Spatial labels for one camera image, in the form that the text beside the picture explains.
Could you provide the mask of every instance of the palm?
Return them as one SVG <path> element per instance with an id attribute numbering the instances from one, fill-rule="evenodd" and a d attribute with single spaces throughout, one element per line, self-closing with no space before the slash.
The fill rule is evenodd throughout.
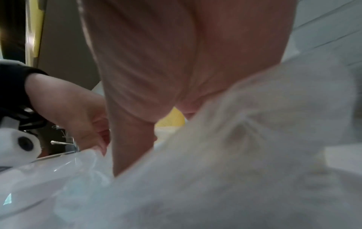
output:
<path id="1" fill-rule="evenodd" d="M 114 127 L 155 123 L 173 106 L 191 117 L 236 81 L 277 64 L 295 5 L 291 0 L 83 0 Z M 130 134 L 141 134 L 119 131 L 123 145 L 132 141 Z M 147 142 L 140 151 L 149 148 Z"/>

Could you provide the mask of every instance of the large hand in foreground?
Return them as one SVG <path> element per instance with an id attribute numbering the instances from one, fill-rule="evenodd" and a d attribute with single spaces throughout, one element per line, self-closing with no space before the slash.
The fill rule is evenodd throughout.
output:
<path id="1" fill-rule="evenodd" d="M 81 150 L 99 148 L 105 154 L 109 126 L 102 96 L 41 74 L 28 76 L 25 90 L 33 108 L 47 120 L 69 131 Z"/>
<path id="2" fill-rule="evenodd" d="M 187 118 L 280 62 L 295 0 L 79 0 L 104 83 L 118 174 L 176 106 Z"/>

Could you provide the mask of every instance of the black sleeve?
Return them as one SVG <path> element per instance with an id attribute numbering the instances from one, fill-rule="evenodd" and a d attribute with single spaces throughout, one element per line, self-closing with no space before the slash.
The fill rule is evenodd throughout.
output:
<path id="1" fill-rule="evenodd" d="M 25 80 L 32 73 L 47 75 L 40 69 L 21 65 L 0 64 L 0 106 L 25 106 L 31 108 L 25 92 Z"/>

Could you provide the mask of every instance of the white plastic bag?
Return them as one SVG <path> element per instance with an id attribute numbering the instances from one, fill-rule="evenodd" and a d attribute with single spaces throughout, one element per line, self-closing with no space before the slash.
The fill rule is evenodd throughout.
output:
<path id="1" fill-rule="evenodd" d="M 75 228 L 360 228 L 322 154 L 355 96 L 328 54 L 241 81 L 92 196 Z"/>

